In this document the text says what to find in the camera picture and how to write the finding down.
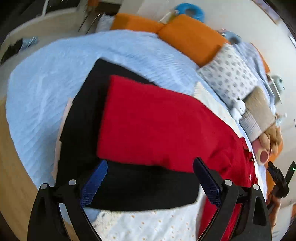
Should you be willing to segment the person right hand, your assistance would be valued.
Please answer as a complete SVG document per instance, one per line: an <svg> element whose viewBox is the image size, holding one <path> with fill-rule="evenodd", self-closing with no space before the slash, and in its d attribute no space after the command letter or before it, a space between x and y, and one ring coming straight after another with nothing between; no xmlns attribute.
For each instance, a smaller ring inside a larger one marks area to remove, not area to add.
<svg viewBox="0 0 296 241"><path fill-rule="evenodd" d="M269 213L269 220L271 224L271 229L273 229L277 222L278 213L281 207L281 199L274 196L272 192L269 193L266 204L269 205L271 203L271 211Z"/></svg>

